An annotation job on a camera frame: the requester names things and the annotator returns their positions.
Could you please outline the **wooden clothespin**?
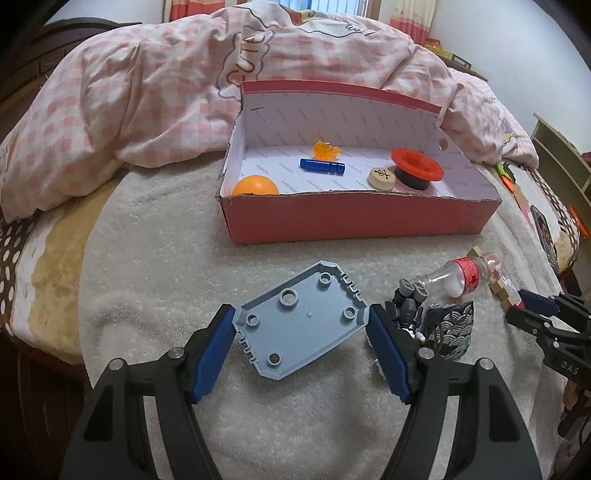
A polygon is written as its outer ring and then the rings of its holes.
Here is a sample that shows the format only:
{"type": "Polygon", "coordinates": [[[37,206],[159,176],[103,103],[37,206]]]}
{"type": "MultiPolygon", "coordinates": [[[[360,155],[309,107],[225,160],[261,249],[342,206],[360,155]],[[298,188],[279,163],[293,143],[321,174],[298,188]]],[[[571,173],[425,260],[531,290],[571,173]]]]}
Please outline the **wooden clothespin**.
{"type": "Polygon", "coordinates": [[[479,285],[488,285],[492,294],[501,301],[503,310],[507,311],[509,308],[506,308],[502,302],[503,296],[501,291],[503,289],[503,283],[500,280],[500,276],[505,272],[500,259],[495,254],[483,251],[479,246],[473,246],[468,252],[468,257],[479,268],[479,285]]]}

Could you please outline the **black wave pattern pouch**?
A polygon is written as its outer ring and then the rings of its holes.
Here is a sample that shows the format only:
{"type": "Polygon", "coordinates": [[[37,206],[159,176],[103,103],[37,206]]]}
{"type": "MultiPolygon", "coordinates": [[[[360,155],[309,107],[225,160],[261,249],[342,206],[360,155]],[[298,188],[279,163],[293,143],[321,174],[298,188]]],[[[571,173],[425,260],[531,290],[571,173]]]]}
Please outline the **black wave pattern pouch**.
{"type": "Polygon", "coordinates": [[[426,346],[447,360],[459,360],[470,345],[474,327],[474,303],[436,304],[424,314],[421,332],[426,346]]]}

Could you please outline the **clear plastic bottle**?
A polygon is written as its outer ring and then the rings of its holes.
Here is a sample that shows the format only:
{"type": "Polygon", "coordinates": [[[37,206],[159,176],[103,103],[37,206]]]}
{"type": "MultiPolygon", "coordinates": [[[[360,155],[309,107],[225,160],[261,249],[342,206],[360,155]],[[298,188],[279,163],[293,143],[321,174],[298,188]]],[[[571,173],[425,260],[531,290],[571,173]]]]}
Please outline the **clear plastic bottle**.
{"type": "Polygon", "coordinates": [[[415,276],[411,282],[421,286],[430,297],[459,299],[498,280],[501,270],[500,259],[494,254],[484,253],[482,256],[450,260],[431,273],[415,276]]]}

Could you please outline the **grey toy plate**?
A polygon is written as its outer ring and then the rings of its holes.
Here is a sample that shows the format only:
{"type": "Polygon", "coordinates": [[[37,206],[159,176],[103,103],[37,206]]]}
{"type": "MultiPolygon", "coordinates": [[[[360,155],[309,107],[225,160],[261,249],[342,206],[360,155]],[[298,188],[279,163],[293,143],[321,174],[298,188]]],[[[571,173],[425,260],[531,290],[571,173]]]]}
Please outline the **grey toy plate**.
{"type": "Polygon", "coordinates": [[[369,323],[370,306],[338,264],[318,261],[235,312],[249,363],[279,381],[325,355],[369,323]]]}

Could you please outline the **black tape roll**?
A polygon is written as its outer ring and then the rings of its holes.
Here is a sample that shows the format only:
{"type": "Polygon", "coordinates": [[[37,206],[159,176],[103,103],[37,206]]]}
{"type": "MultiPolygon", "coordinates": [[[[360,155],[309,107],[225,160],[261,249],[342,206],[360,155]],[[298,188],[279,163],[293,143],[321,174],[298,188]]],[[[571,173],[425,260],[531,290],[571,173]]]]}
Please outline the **black tape roll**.
{"type": "Polygon", "coordinates": [[[415,190],[424,191],[427,190],[431,185],[430,180],[425,180],[415,175],[412,175],[411,173],[408,173],[400,167],[394,168],[394,175],[396,175],[397,179],[401,183],[415,190]]]}

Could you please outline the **red plastic disc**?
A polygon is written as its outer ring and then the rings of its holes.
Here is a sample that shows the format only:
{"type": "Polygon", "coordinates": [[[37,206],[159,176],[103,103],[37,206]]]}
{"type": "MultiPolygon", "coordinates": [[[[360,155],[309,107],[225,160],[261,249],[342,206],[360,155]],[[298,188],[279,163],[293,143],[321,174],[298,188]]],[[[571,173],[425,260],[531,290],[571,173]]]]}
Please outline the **red plastic disc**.
{"type": "Polygon", "coordinates": [[[433,182],[444,178],[443,167],[422,152],[398,147],[392,150],[391,157],[394,165],[419,180],[433,182]]]}

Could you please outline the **round wooden chess piece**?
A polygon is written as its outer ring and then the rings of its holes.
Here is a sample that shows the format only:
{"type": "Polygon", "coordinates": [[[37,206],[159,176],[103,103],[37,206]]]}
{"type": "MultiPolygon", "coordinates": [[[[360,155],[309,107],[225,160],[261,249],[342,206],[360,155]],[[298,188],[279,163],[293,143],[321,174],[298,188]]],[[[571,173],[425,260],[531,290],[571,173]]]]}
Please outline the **round wooden chess piece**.
{"type": "Polygon", "coordinates": [[[388,168],[372,168],[368,175],[368,183],[376,190],[392,191],[396,184],[396,175],[388,168]]]}

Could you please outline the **orange ping pong ball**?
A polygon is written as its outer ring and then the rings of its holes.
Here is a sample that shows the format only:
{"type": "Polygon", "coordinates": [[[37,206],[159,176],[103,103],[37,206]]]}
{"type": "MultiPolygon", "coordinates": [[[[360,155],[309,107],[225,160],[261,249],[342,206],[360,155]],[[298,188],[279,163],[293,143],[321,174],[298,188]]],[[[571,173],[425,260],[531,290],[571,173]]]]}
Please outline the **orange ping pong ball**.
{"type": "Polygon", "coordinates": [[[277,195],[280,193],[276,184],[263,175],[245,176],[235,184],[232,195],[277,195]]]}

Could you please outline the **blue toy cylinder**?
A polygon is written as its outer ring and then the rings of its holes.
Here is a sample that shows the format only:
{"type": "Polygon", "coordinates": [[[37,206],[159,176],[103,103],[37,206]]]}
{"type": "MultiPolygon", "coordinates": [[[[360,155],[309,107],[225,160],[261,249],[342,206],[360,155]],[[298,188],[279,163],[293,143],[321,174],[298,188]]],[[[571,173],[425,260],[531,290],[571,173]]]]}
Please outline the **blue toy cylinder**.
{"type": "Polygon", "coordinates": [[[317,159],[301,158],[300,168],[301,170],[311,173],[321,173],[338,176],[342,176],[346,172],[346,165],[344,163],[317,159]]]}

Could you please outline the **orange translucent toy piece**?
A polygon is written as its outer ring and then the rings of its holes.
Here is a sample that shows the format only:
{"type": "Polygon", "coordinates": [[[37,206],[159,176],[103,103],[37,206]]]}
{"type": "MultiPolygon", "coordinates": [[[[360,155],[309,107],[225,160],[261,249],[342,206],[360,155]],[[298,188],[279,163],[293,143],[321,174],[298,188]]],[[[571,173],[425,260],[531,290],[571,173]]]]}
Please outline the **orange translucent toy piece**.
{"type": "Polygon", "coordinates": [[[334,162],[338,160],[341,153],[342,150],[339,147],[322,140],[318,140],[312,147],[312,158],[315,160],[334,162]]]}

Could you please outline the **small robot toy figure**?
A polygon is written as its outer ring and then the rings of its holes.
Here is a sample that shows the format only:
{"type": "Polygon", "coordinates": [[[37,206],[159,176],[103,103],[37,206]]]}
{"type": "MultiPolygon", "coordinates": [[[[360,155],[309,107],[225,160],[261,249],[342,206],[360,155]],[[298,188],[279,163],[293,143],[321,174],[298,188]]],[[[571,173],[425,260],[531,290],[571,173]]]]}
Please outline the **small robot toy figure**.
{"type": "Polygon", "coordinates": [[[422,347],[418,329],[422,320],[422,303],[427,292],[410,280],[401,279],[394,297],[370,307],[366,333],[394,395],[405,397],[420,383],[416,353],[422,347]]]}

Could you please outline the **red cardboard box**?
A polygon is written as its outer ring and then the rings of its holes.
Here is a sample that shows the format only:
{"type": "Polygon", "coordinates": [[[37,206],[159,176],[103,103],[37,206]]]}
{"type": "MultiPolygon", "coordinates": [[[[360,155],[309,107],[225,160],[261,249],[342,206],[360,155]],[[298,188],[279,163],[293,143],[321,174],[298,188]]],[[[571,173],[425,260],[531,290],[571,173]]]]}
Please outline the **red cardboard box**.
{"type": "Polygon", "coordinates": [[[441,107],[370,87],[249,81],[225,154],[218,201],[238,244],[477,234],[500,205],[495,186],[442,130],[441,107]],[[300,168],[318,140],[342,150],[342,176],[300,168]],[[392,150],[422,152],[444,169],[427,190],[368,183],[394,172],[392,150]],[[277,195],[232,195],[240,179],[269,177],[277,195]]]}

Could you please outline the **floral curtain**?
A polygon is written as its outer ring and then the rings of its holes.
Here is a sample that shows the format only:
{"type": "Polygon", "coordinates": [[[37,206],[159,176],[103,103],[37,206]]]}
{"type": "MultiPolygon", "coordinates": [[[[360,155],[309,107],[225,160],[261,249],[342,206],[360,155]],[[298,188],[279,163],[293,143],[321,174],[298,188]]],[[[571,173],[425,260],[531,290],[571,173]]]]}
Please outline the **floral curtain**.
{"type": "Polygon", "coordinates": [[[437,0],[396,0],[390,25],[409,35],[416,44],[424,45],[437,3],[437,0]]]}
{"type": "Polygon", "coordinates": [[[224,0],[172,0],[169,10],[169,20],[211,14],[225,7],[224,0]]]}

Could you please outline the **pink checkered duvet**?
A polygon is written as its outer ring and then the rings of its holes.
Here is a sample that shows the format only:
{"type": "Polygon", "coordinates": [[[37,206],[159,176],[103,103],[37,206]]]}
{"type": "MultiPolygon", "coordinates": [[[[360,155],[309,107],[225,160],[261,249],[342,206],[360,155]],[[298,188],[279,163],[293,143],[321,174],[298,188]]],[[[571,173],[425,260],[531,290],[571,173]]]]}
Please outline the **pink checkered duvet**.
{"type": "Polygon", "coordinates": [[[123,165],[157,168],[218,151],[253,80],[317,80],[444,108],[443,129],[473,162],[539,157],[480,79],[380,21],[249,2],[160,25],[117,28],[66,55],[1,145],[6,221],[83,197],[123,165]]]}

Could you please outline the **left floral curtain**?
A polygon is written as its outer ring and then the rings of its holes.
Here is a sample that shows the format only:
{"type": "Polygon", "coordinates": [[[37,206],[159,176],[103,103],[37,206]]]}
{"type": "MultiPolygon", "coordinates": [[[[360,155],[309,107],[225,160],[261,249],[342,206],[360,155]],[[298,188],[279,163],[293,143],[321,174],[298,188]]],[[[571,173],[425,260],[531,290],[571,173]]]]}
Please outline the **left floral curtain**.
{"type": "Polygon", "coordinates": [[[169,20],[211,14],[225,7],[224,0],[172,0],[169,10],[169,20]]]}

